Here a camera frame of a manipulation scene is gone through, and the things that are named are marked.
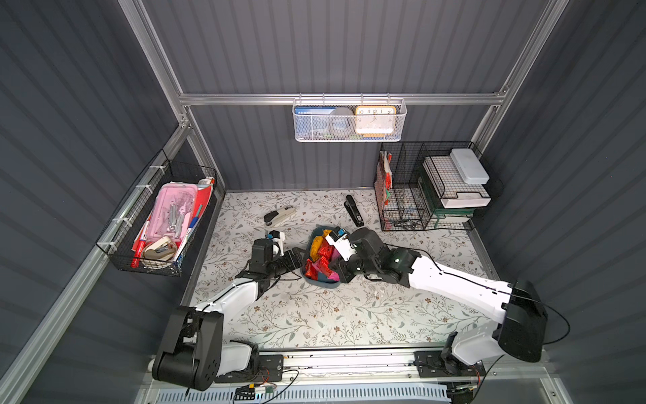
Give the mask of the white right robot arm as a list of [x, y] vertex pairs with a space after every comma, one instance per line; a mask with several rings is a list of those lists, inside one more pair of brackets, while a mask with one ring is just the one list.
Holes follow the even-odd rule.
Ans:
[[337, 227], [326, 240], [340, 255], [336, 272], [343, 283], [361, 275], [444, 296], [487, 317], [476, 328], [449, 334], [440, 354], [448, 373], [501, 355], [527, 363], [541, 360], [548, 313], [533, 283], [510, 284], [451, 269], [417, 249], [390, 247], [365, 227], [352, 233]]

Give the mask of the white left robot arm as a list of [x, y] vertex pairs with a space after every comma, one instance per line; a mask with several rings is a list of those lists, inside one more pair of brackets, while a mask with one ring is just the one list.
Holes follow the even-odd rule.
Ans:
[[196, 306], [173, 310], [152, 362], [152, 378], [203, 392], [227, 375], [258, 377], [257, 345], [226, 341], [225, 329], [306, 258], [302, 248], [284, 251], [272, 239], [255, 240], [252, 257], [227, 287]]

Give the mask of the teal plastic storage box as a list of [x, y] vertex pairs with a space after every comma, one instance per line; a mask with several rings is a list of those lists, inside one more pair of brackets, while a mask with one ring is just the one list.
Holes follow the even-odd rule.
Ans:
[[338, 250], [326, 239], [337, 227], [319, 226], [311, 232], [307, 242], [306, 261], [300, 274], [304, 280], [317, 287], [335, 289], [341, 284], [342, 258]]

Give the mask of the red tea bag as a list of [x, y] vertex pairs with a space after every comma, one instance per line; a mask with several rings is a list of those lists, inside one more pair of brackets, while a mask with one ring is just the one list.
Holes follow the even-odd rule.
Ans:
[[321, 246], [317, 252], [319, 259], [326, 259], [331, 262], [336, 257], [336, 249], [332, 245]]
[[339, 282], [340, 277], [337, 272], [330, 268], [330, 261], [324, 256], [319, 257], [315, 262], [311, 259], [306, 260], [306, 272], [304, 276], [307, 279], [317, 280], [322, 276], [322, 281]]

